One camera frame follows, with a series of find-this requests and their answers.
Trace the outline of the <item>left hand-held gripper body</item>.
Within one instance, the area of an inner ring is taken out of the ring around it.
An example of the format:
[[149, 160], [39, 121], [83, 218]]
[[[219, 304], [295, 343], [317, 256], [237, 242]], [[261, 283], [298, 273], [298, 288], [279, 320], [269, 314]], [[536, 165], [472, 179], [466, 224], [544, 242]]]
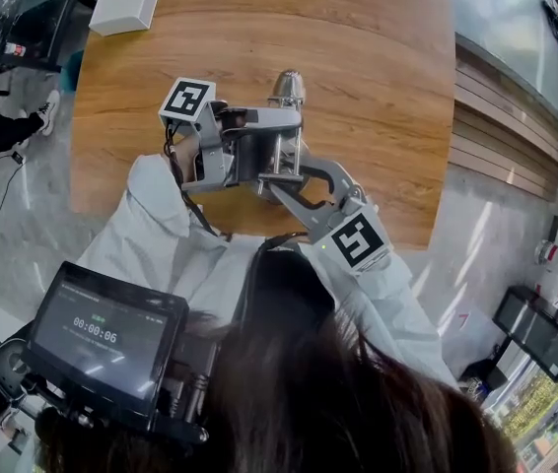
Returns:
[[227, 105], [217, 101], [216, 84], [195, 79], [177, 79], [159, 110], [166, 137], [177, 132], [197, 139], [200, 171], [180, 187], [187, 193], [207, 193], [226, 186], [234, 158], [224, 149], [221, 124], [216, 113]]

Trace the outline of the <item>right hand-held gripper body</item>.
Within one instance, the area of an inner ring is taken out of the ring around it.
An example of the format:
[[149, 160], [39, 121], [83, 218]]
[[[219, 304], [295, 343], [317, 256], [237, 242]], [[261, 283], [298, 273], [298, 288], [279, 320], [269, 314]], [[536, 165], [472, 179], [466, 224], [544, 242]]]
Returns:
[[383, 266], [392, 244], [379, 207], [359, 185], [335, 187], [312, 214], [309, 239], [318, 255], [350, 274]]

